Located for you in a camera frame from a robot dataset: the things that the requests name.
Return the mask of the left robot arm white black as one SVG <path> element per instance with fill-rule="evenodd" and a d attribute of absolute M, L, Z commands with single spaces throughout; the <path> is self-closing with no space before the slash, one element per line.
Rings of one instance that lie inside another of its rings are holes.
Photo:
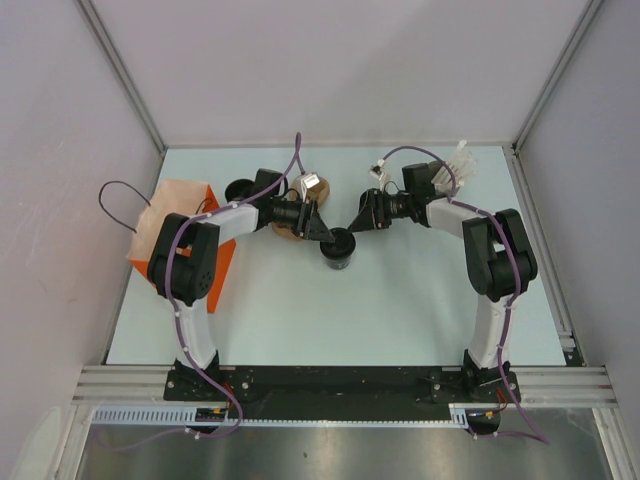
<path fill-rule="evenodd" d="M 180 347 L 176 360 L 190 369 L 185 385 L 197 398 L 210 399 L 221 387 L 207 297 L 218 279 L 223 246 L 270 224 L 300 240 L 332 244 L 335 235 L 319 213 L 329 193 L 328 181 L 316 173 L 289 183 L 279 172 L 260 169 L 253 180 L 238 179 L 226 187 L 226 205 L 165 217 L 147 276 L 173 307 Z"/>

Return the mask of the dark single cup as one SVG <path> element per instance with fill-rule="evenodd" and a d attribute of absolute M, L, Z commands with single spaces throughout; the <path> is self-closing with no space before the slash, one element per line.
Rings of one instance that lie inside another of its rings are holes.
<path fill-rule="evenodd" d="M 346 269 L 355 254 L 355 251 L 322 251 L 325 264 L 332 270 L 344 270 Z"/>

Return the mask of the black cup lid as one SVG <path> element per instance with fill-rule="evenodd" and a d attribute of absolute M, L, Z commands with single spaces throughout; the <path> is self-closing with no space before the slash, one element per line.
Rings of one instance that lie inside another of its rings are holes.
<path fill-rule="evenodd" d="M 340 260 L 350 257 L 356 249 L 356 239 L 354 235 L 345 228 L 334 227 L 330 230 L 333 236 L 332 241 L 320 243 L 320 252 L 331 260 Z"/>

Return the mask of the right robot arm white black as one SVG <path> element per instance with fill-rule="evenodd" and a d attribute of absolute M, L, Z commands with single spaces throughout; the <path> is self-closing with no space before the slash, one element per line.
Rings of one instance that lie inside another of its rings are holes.
<path fill-rule="evenodd" d="M 348 230 L 383 230 L 395 219 L 409 218 L 446 232 L 463 242 L 466 271 L 478 294 L 476 321 L 464 351 L 461 390 L 473 401 L 519 397 L 510 375 L 508 346 L 512 316 L 519 297 L 538 274 L 538 266 L 518 211 L 490 213 L 456 200 L 436 184 L 436 164 L 402 168 L 404 187 L 390 194 L 384 186 L 366 190 Z"/>

